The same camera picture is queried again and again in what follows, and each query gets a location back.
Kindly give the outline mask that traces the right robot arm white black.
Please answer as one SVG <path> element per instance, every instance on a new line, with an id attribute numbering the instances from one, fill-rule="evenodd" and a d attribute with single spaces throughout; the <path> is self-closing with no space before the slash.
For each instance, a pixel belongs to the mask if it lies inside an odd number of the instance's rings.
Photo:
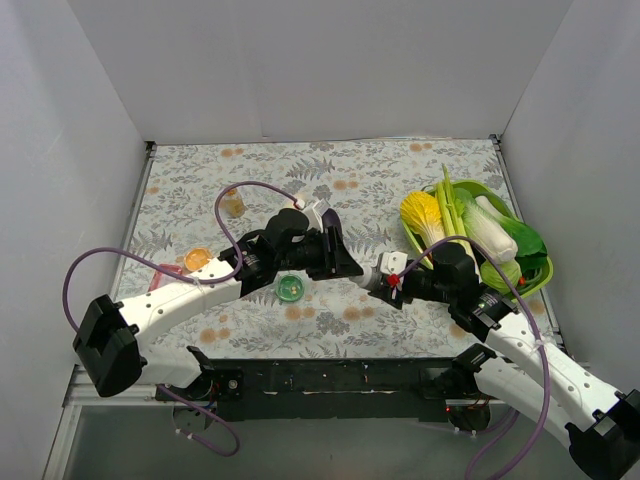
<path id="1" fill-rule="evenodd" d="M 452 373 L 464 397 L 498 398 L 566 447 L 592 479 L 620 479 L 639 460 L 639 393 L 623 393 L 542 340 L 524 305 L 480 282 L 473 259 L 457 243 L 430 253 L 430 268 L 402 252 L 385 252 L 359 285 L 396 308 L 414 299 L 447 304 L 455 323 L 478 342 Z"/>

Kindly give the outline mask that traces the white vitamin B bottle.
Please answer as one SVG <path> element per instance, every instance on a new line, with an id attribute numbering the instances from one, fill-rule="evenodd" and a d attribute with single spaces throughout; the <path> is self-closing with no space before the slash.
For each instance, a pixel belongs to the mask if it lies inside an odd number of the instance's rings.
<path id="1" fill-rule="evenodd" d="M 378 267 L 364 267 L 363 274 L 358 277 L 353 277 L 352 281 L 365 290 L 374 291 L 383 284 L 385 279 L 386 274 Z"/>

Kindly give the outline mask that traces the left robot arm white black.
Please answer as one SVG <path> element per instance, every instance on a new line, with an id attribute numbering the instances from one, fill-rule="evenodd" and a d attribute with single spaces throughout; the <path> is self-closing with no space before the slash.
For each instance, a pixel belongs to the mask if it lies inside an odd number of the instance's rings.
<path id="1" fill-rule="evenodd" d="M 203 399 L 213 386 L 204 355 L 194 347 L 163 350 L 155 340 L 194 316 L 271 285 L 281 271 L 303 271 L 313 281 L 363 273 L 344 244 L 334 210 L 282 209 L 265 228 L 245 234 L 183 279 L 119 302 L 107 295 L 94 299 L 73 349 L 101 397 L 151 383 Z"/>

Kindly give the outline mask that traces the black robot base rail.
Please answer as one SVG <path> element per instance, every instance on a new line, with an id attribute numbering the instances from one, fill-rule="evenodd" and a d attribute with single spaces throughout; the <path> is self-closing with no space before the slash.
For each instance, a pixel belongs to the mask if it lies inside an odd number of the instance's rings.
<path id="1" fill-rule="evenodd" d="M 275 419 L 416 419 L 484 430 L 491 399 L 451 358 L 209 360 L 172 395 L 207 405 L 230 422 Z"/>

